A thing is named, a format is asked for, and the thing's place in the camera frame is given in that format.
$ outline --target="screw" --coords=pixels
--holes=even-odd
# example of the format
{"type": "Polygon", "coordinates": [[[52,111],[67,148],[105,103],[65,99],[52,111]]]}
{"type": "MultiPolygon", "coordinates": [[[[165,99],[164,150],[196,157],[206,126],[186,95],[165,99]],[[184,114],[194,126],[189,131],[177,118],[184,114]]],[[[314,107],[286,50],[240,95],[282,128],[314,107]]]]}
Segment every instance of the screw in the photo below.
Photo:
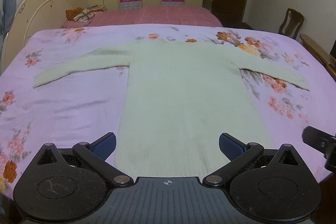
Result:
{"type": "Polygon", "coordinates": [[[124,176],[124,175],[116,176],[116,177],[114,178],[114,181],[115,181],[116,183],[120,183],[120,184],[125,184],[125,183],[129,182],[130,180],[131,180],[131,179],[130,179],[129,176],[124,176]]]}
{"type": "Polygon", "coordinates": [[[209,183],[215,184],[215,183],[221,182],[222,178],[220,176],[211,175],[211,176],[207,176],[206,181],[209,183]]]}

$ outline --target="headboard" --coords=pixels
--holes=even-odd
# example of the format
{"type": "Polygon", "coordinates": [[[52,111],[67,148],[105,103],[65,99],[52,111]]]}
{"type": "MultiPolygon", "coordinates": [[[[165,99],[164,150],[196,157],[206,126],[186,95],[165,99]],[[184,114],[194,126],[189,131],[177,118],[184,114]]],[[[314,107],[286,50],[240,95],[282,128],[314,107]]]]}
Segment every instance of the headboard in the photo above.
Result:
{"type": "Polygon", "coordinates": [[[24,0],[15,13],[11,29],[3,43],[1,72],[34,33],[60,28],[66,21],[65,10],[82,5],[82,0],[24,0]]]}

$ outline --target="chair backrest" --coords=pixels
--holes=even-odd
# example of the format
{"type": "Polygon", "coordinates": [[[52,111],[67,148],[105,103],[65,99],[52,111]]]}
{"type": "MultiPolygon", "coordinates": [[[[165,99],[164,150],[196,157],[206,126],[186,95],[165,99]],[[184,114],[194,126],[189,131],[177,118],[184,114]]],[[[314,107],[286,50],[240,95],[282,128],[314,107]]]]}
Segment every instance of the chair backrest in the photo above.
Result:
{"type": "Polygon", "coordinates": [[[281,24],[278,33],[283,34],[287,37],[291,37],[293,39],[296,39],[297,34],[299,33],[299,30],[300,30],[304,20],[305,20],[305,18],[301,13],[299,13],[298,11],[296,11],[294,9],[288,8],[285,20],[281,24]],[[283,29],[284,29],[284,27],[285,27],[285,25],[288,21],[289,12],[291,13],[291,15],[290,15],[291,19],[288,23],[288,26],[285,28],[285,32],[283,32],[283,29]]]}

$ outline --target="floral fabric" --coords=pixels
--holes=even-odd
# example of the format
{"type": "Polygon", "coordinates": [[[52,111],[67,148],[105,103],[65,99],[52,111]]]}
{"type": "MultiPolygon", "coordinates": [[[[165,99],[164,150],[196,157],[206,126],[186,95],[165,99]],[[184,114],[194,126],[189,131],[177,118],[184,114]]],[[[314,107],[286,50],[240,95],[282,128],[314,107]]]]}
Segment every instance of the floral fabric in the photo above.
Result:
{"type": "MultiPolygon", "coordinates": [[[[306,77],[310,91],[241,70],[242,81],[276,146],[293,144],[318,181],[328,175],[323,155],[305,145],[301,134],[307,125],[335,133],[336,83],[298,42],[253,30],[140,24],[45,30],[33,35],[0,76],[0,192],[11,197],[44,143],[68,148],[80,141],[93,142],[107,132],[118,137],[128,67],[74,73],[33,89],[35,75],[99,47],[159,37],[167,43],[229,44],[306,77]]],[[[114,155],[106,161],[113,165],[114,155]]]]}

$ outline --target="light green sweater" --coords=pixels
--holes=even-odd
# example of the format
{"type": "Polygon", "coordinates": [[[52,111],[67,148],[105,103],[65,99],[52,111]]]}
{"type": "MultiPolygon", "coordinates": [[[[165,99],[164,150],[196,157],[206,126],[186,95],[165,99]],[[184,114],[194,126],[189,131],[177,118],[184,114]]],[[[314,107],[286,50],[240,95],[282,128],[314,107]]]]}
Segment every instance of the light green sweater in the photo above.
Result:
{"type": "Polygon", "coordinates": [[[134,179],[202,180],[229,162],[218,146],[223,132],[274,148],[239,69],[308,89],[296,72],[239,48],[159,39],[99,48],[38,74],[34,87],[74,72],[115,66],[129,66],[115,167],[134,179]]]}

